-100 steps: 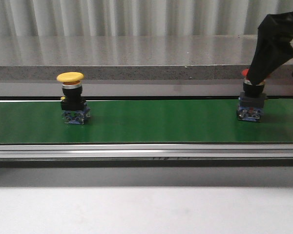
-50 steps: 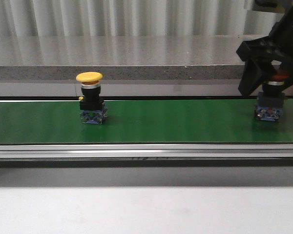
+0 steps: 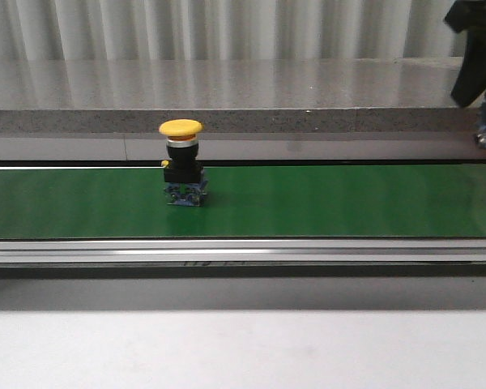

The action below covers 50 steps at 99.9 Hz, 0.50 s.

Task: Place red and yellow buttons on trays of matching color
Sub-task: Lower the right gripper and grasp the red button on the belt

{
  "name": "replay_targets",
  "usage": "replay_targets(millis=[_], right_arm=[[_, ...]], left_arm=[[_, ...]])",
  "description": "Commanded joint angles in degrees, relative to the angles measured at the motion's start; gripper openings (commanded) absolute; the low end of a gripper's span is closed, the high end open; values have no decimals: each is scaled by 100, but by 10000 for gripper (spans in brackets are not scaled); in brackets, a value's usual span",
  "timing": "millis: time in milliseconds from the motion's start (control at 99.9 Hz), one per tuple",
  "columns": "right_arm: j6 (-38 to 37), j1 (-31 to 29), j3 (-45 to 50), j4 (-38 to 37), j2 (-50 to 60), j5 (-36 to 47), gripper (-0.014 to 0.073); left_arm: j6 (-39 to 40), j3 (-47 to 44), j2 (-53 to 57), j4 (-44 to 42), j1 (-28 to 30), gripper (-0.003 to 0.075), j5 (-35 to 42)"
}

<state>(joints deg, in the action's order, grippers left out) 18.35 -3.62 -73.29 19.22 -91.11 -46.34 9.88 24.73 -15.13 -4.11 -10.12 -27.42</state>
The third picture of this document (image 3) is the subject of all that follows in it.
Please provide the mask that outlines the black fabric covered gripper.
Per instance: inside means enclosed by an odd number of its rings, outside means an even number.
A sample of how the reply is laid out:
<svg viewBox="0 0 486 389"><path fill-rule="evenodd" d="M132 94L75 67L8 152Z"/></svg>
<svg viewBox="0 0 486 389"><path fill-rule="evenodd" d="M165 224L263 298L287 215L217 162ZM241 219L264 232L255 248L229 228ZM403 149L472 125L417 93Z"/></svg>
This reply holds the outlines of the black fabric covered gripper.
<svg viewBox="0 0 486 389"><path fill-rule="evenodd" d="M467 107L486 90L486 1L455 1L444 18L455 33L467 34L466 47L451 96Z"/></svg>

